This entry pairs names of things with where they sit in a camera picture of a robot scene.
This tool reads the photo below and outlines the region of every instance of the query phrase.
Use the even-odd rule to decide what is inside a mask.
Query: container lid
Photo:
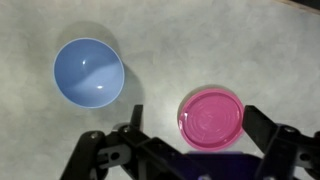
[[[238,97],[221,88],[193,95],[179,114],[183,138],[202,151],[218,151],[230,146],[242,134],[243,105]]]

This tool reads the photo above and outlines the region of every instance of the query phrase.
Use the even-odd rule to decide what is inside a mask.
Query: purple object
[[[234,143],[241,133],[243,105],[230,91],[206,89],[193,95],[179,114],[183,138],[202,151],[218,151]]]

